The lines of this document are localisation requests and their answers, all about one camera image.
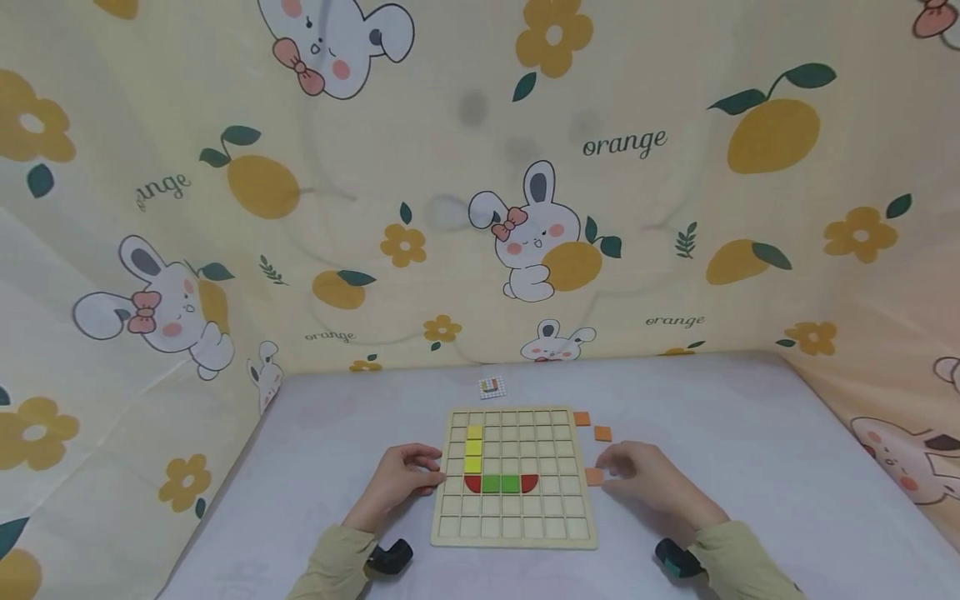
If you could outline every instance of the white table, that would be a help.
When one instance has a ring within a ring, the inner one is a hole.
[[[479,399],[503,375],[506,397]],[[288,378],[162,600],[282,598],[317,537],[364,489],[384,448],[440,446],[448,409],[568,404],[616,440],[658,444],[734,518],[747,520],[810,598],[949,598],[960,558],[781,360],[761,353],[577,361]],[[580,430],[587,463],[605,446]],[[367,598],[710,598],[653,558],[663,517],[590,490],[590,551],[434,548],[433,498],[399,515],[415,558]]]

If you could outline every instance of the pink bow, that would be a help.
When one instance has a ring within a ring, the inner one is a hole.
[[[506,242],[510,239],[510,232],[518,225],[523,225],[527,221],[527,211],[522,208],[517,208],[514,206],[507,211],[507,218],[504,220],[503,225],[499,223],[490,228],[490,231],[493,232],[493,235],[496,236],[496,239],[501,242]]]
[[[300,60],[300,50],[297,49],[297,43],[289,37],[282,37],[274,42],[274,56],[288,69],[297,72],[297,79],[300,81],[300,87],[311,96],[318,96],[324,91],[324,76],[307,68],[306,64]]]
[[[948,0],[926,0],[924,10],[913,22],[913,35],[934,37],[953,27],[957,22],[957,10]]]
[[[156,330],[154,309],[160,304],[159,292],[137,292],[130,298],[136,307],[136,316],[127,322],[130,333],[153,333]]]

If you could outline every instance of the sleeve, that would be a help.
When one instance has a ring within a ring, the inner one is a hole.
[[[286,600],[356,600],[367,584],[364,565],[375,547],[373,534],[330,527]]]
[[[721,600],[806,598],[742,521],[701,530],[689,550],[707,571],[710,588]]]

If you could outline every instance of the wooden puzzle board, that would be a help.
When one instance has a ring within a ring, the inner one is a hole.
[[[596,549],[570,408],[454,409],[447,418],[443,469],[433,545]]]

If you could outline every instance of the hand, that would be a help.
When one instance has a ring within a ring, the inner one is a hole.
[[[433,493],[446,479],[437,463],[443,455],[438,448],[424,444],[387,448],[367,489],[344,519],[344,526],[373,533],[400,502],[411,495]]]
[[[687,479],[655,445],[643,442],[614,444],[597,459],[597,467],[621,477],[605,481],[604,491],[639,500],[655,511],[685,521],[694,530],[730,520],[724,510]]]

